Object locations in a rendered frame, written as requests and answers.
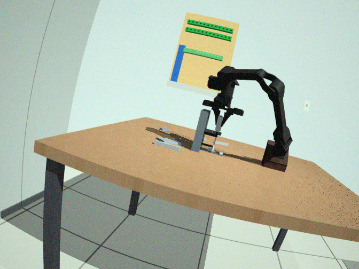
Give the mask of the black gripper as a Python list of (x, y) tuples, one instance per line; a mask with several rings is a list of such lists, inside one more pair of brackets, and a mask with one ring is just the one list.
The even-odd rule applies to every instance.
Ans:
[[(225, 94), (227, 94), (228, 95), (228, 98), (230, 98), (230, 105), (231, 105), (231, 101), (232, 101), (232, 94), (230, 94), (230, 93), (226, 93), (226, 92), (222, 92), (221, 91), (221, 96), (225, 96)], [(218, 106), (213, 106), (213, 101), (210, 101), (210, 100), (204, 100), (203, 102), (202, 102), (202, 105), (203, 106), (207, 106), (207, 107), (212, 107), (211, 108), (211, 110), (213, 110), (213, 112), (214, 112), (214, 115), (215, 115), (215, 125), (216, 125), (216, 123), (217, 123), (217, 119), (218, 119), (218, 117), (220, 116), (220, 113), (221, 113), (221, 110), (219, 110), (219, 109), (223, 109), (223, 110), (226, 110), (227, 112), (224, 112), (224, 116), (223, 116), (223, 121), (222, 121), (222, 123), (221, 123), (221, 127), (223, 127), (223, 125), (224, 125), (224, 123), (227, 121), (227, 119), (231, 116), (231, 115), (233, 115), (233, 113), (234, 114), (236, 114), (236, 115), (240, 115), (240, 116), (243, 116), (243, 113), (244, 113), (244, 111), (242, 110), (242, 109), (238, 109), (238, 108), (231, 108), (231, 106), (230, 105), (225, 105), (227, 108), (225, 108), (225, 106), (223, 107), (223, 108), (221, 108), (221, 107), (218, 107)]]

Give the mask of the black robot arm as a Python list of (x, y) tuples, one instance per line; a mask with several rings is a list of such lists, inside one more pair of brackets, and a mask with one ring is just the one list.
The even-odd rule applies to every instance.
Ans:
[[(285, 93), (285, 84), (275, 75), (266, 72), (263, 69), (235, 69), (234, 67), (224, 66), (217, 76), (211, 75), (208, 77), (208, 87), (210, 89), (219, 90), (222, 92), (233, 94), (235, 85), (239, 86), (237, 80), (256, 80), (259, 82), (263, 91), (268, 94), (269, 99), (273, 102), (276, 129), (273, 132), (275, 145), (273, 148), (273, 156), (281, 159), (285, 158), (285, 154), (288, 151), (290, 144), (292, 143), (292, 137), (289, 128), (286, 126), (286, 117), (283, 97)], [(263, 78), (270, 81), (270, 85), (267, 85)], [(230, 105), (230, 98), (228, 95), (221, 96), (218, 93), (214, 98), (213, 106), (223, 108), (225, 105)]]

